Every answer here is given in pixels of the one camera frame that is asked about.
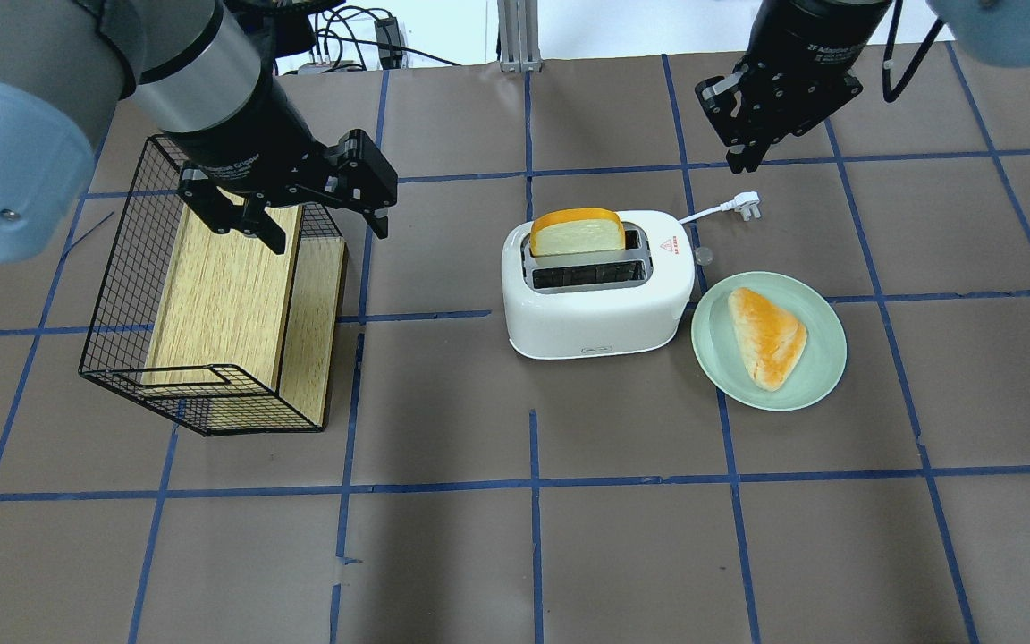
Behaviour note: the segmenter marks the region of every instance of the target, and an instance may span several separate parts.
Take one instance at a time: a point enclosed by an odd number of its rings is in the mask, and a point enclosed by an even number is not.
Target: wooden board
[[[229,199],[241,203],[240,197]],[[267,212],[287,237],[283,255],[240,233],[215,235],[184,208],[147,368],[232,363],[269,387],[277,386],[302,209]],[[204,370],[147,371],[142,376],[143,384],[213,380],[216,376]]]
[[[304,238],[288,306],[279,393],[317,425],[323,425],[325,412],[343,262],[343,237]]]

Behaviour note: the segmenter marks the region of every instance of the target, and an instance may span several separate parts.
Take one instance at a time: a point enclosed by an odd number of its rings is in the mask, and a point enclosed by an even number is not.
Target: toaster slot
[[[563,286],[587,286],[610,284],[615,281],[645,280],[646,268],[642,261],[618,261],[613,264],[590,264],[587,266],[563,266],[562,268],[541,268],[531,271],[534,289],[562,289]]]
[[[530,237],[523,239],[523,278],[540,294],[631,289],[645,284],[653,272],[647,234],[634,224],[622,223],[626,247],[618,251],[533,257]]]

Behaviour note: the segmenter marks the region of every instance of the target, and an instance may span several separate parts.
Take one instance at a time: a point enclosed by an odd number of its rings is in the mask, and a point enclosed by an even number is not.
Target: black cable
[[[317,34],[320,31],[320,13],[312,13],[312,33]],[[320,52],[320,37],[315,37],[315,55],[318,58],[323,59],[323,53]]]
[[[928,48],[932,47],[932,41],[936,40],[941,29],[945,29],[945,21],[936,18],[936,22],[933,22],[932,28],[928,30],[928,36],[925,36],[923,42],[920,42],[920,47],[917,48],[917,53],[912,55],[912,61],[908,62],[908,66],[904,69],[903,76],[900,76],[900,80],[896,81],[896,87],[892,87],[892,47],[896,44],[896,25],[900,22],[900,8],[902,8],[903,0],[896,0],[892,4],[892,24],[888,26],[888,41],[885,44],[885,61],[882,64],[882,69],[880,69],[880,77],[882,78],[882,93],[885,97],[886,103],[891,103],[896,101],[900,97],[900,93],[904,91],[904,87],[908,84],[912,80],[912,74],[917,73],[917,69],[920,67],[921,61],[925,60],[925,55],[928,54]]]
[[[333,24],[333,22],[340,21],[340,24],[344,25],[344,29],[348,30],[348,34],[349,34],[349,36],[352,37],[352,41],[355,41],[355,32],[352,31],[352,25],[348,24],[348,19],[346,16],[341,16],[341,11],[344,11],[344,9],[346,9],[346,8],[359,9],[359,7],[341,7],[338,10],[332,11],[332,16],[329,16],[329,21],[325,22],[325,24],[323,24],[323,29],[325,29],[327,31],[332,31],[332,24]],[[371,11],[367,11],[367,9],[359,9],[359,11],[368,12],[369,15],[373,18],[373,20],[376,20],[376,13],[372,13]],[[340,37],[338,36],[338,34],[336,34],[335,32],[333,32],[333,36],[335,36],[336,39],[338,39],[338,40],[340,39]],[[367,71],[369,69],[369,66],[368,66],[368,62],[364,60],[364,52],[359,47],[356,47],[355,48],[355,54],[356,54],[356,56],[360,60],[360,66],[362,66],[362,68],[364,68]]]
[[[341,40],[339,33],[336,33],[331,29],[321,29],[320,31],[315,33],[315,35],[317,36],[318,41],[319,37],[323,36],[323,55],[325,55],[325,57],[328,58],[332,58],[332,49],[329,47],[329,37],[330,36],[334,37],[336,40],[336,44],[340,45],[340,50],[336,53],[336,60],[332,62],[332,66],[331,68],[329,68],[329,71],[333,71],[334,69],[338,68],[338,66],[340,66],[341,61],[344,60],[344,41]]]
[[[352,11],[352,12],[350,13],[350,15],[341,16],[340,13],[343,13],[344,11]],[[380,20],[380,18],[376,16],[376,13],[373,12],[373,11],[383,11],[385,13],[385,15],[387,15],[388,18],[392,18],[393,16],[392,12],[388,11],[388,9],[383,9],[383,8],[380,8],[380,7],[373,7],[371,9],[365,9],[364,7],[354,7],[354,5],[351,5],[351,4],[344,4],[343,7],[338,7],[338,8],[332,9],[331,12],[333,13],[333,15],[338,16],[339,20],[342,20],[342,21],[348,21],[348,20],[351,20],[351,18],[364,16],[364,15],[371,16],[372,20],[375,20],[375,21],[376,20]]]
[[[418,55],[418,57],[432,58],[433,61],[438,61],[444,63],[445,65],[460,66],[460,64],[447,60],[447,58],[433,57],[432,54],[426,52],[420,52],[419,49],[412,49],[411,47],[404,47],[403,44],[385,44],[384,42],[377,42],[375,40],[356,40],[354,37],[339,37],[333,34],[336,40],[343,40],[347,42],[355,42],[356,44],[376,44],[379,47],[385,49],[392,49],[392,52],[411,52],[412,54]]]
[[[226,0],[230,11],[259,13],[263,16],[307,16],[332,9],[344,0],[308,0],[306,3],[291,3],[275,7],[272,4],[256,4],[249,0]]]

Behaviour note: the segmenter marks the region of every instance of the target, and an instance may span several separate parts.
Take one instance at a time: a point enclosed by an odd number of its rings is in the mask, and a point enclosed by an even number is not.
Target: white power cord
[[[756,193],[740,193],[732,200],[728,200],[726,203],[718,205],[718,207],[708,207],[703,211],[695,212],[690,216],[683,216],[682,219],[678,219],[678,223],[689,224],[691,221],[701,219],[705,215],[727,211],[727,209],[742,213],[742,221],[760,219],[761,209],[757,208],[757,204],[760,203],[761,197],[757,196]]]

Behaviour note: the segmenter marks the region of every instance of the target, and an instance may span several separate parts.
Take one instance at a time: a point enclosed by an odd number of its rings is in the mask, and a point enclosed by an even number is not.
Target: white wall
[[[543,58],[739,52],[749,43],[749,28],[760,4],[760,0],[539,0],[539,48]],[[462,65],[495,60],[497,0],[372,0],[357,5],[396,13],[409,47]],[[908,0],[898,41],[923,40],[935,18],[925,0]],[[369,18],[349,24],[356,37],[376,39]],[[884,42],[887,36],[888,18],[870,42]],[[945,28],[939,39],[952,40],[952,33]],[[364,52],[369,68],[375,69],[376,47]],[[283,58],[279,66],[285,72],[308,60],[307,55]],[[410,55],[409,65],[441,63]]]

